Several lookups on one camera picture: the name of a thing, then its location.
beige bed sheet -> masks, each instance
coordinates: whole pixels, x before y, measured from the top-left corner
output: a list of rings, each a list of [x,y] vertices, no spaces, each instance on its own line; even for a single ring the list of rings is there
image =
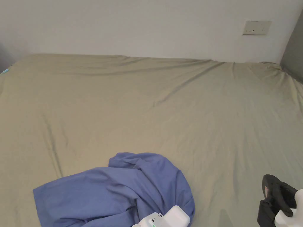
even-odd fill
[[[0,94],[3,226],[40,226],[32,189],[117,152],[181,169],[193,227],[258,226],[264,174],[303,188],[303,86],[276,64],[32,55]]]

white device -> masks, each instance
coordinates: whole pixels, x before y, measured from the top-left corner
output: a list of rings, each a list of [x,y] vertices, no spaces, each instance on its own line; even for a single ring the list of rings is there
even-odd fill
[[[303,227],[303,189],[295,194],[297,203],[296,209],[291,209],[293,212],[292,217],[287,217],[281,210],[275,217],[276,227]]]
[[[189,216],[179,206],[173,206],[166,215],[152,213],[132,227],[187,227],[189,223]]]

power outlet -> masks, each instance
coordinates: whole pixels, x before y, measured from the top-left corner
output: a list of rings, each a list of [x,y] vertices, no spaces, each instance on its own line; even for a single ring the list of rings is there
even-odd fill
[[[243,35],[266,35],[271,21],[246,21]]]

blue cloth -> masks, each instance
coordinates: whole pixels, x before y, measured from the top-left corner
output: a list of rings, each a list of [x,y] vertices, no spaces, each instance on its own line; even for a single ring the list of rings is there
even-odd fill
[[[129,227],[174,205],[191,220],[195,214],[182,172],[152,153],[118,153],[108,167],[44,184],[34,189],[34,197],[42,227]]]

white wall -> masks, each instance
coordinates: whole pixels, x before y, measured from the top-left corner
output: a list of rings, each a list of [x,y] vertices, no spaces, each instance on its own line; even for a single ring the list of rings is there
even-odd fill
[[[28,53],[279,62],[302,0],[0,0],[0,64]],[[271,20],[265,37],[246,20]]]

